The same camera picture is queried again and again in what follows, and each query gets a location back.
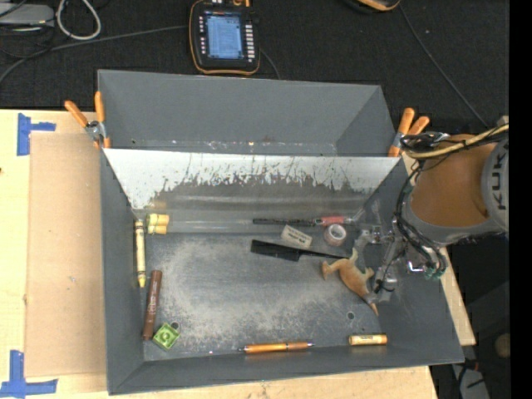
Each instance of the gray bin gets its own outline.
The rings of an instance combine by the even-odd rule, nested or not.
[[[98,87],[113,146],[101,153],[111,394],[463,361],[439,282],[398,266],[397,290],[377,317],[338,276],[323,280],[324,259],[290,262],[249,251],[252,239],[279,243],[283,227],[257,227],[253,217],[364,209],[363,223],[390,229],[406,169],[386,157],[395,132],[379,86],[103,70]],[[239,188],[241,176],[154,183],[157,176],[171,178],[168,164],[202,155],[198,173],[235,156],[264,164],[259,172],[239,165],[257,175]],[[291,160],[334,170],[291,178]],[[269,182],[257,187],[270,163],[285,164],[275,178],[282,181],[268,172]],[[340,188],[330,186],[335,170],[345,172]],[[139,203],[143,188],[150,193]],[[146,292],[136,279],[133,224],[150,212],[170,215],[168,234],[146,238],[148,273],[163,271],[155,326],[180,324],[169,351],[140,336]],[[341,249],[327,246],[320,229],[302,228],[313,236],[313,249],[350,254],[356,227]],[[367,246],[360,263],[377,268],[384,251],[384,244]],[[386,333],[388,344],[347,345],[351,333],[374,332]],[[238,351],[253,342],[302,339],[315,346],[255,356]]]

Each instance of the cardboard sheet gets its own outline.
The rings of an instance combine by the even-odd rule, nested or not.
[[[26,376],[105,372],[98,151],[82,129],[31,141]]]

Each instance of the label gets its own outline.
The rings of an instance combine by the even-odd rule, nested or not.
[[[288,225],[284,227],[283,232],[281,233],[281,238],[301,249],[307,249],[313,242],[312,236],[304,234],[300,230]]]

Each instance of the brown marker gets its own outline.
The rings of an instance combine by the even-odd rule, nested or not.
[[[148,303],[144,317],[144,329],[142,331],[143,340],[150,340],[153,337],[153,327],[155,325],[157,306],[159,304],[160,281],[162,278],[163,273],[160,270],[151,271],[150,288],[148,289]]]

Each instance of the black floor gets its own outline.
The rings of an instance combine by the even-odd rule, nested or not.
[[[54,9],[59,1],[27,0]],[[69,39],[57,27],[0,29],[0,107],[62,109],[70,99],[92,111],[101,68],[197,74],[185,28],[196,0],[89,1],[102,24],[93,41]],[[510,0],[401,0],[394,11],[373,14],[342,0],[252,3],[264,52],[256,77],[381,85],[395,127],[407,106],[428,115],[431,130],[449,134],[481,133],[509,114]],[[94,31],[80,0],[62,19],[75,34]],[[506,239],[453,246],[451,260],[468,308],[509,282]],[[481,319],[496,325],[477,328],[475,355],[491,369],[500,365],[492,343],[509,330],[505,309],[492,311],[472,315],[474,328]],[[510,397],[506,367],[485,370],[492,399]],[[451,369],[432,368],[440,399],[458,397]]]

